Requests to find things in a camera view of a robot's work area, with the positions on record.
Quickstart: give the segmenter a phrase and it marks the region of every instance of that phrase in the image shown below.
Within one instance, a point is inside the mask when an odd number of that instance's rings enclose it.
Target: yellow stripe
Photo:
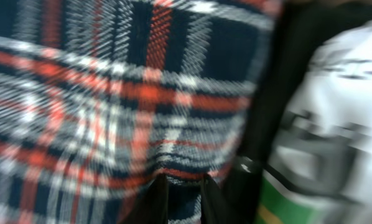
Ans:
[[[280,218],[271,213],[263,204],[259,205],[258,214],[266,224],[283,224]]]

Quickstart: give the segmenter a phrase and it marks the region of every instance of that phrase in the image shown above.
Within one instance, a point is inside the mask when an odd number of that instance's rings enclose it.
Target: cloth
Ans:
[[[372,21],[316,51],[273,148],[262,223],[372,224]]]
[[[276,2],[1,0],[0,223],[117,223],[157,174],[169,222],[197,222]]]
[[[316,2],[285,5],[274,38],[273,57],[254,96],[238,150],[241,158],[252,161],[250,165],[244,165],[253,171],[232,169],[223,185],[227,201],[249,220],[254,219],[252,211],[265,212],[258,209],[262,195],[262,167],[272,152],[282,114],[302,82],[314,52],[326,40],[370,20],[372,6],[358,2],[334,8]]]

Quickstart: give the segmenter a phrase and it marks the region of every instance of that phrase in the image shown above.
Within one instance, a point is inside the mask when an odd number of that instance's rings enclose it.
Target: plaid fabric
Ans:
[[[199,221],[198,180],[226,175],[273,9],[0,0],[0,223],[116,223],[159,173],[170,223]]]

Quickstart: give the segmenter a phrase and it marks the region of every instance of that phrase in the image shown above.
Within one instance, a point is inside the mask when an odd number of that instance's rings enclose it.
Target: plaid shirt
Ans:
[[[170,223],[198,222],[198,180],[226,175],[274,6],[0,0],[0,223],[116,223],[159,173]]]

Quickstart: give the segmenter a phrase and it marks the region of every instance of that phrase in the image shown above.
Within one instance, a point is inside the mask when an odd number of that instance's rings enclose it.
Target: flannel cloth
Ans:
[[[0,223],[116,223],[157,174],[201,216],[261,73],[276,1],[0,0]]]

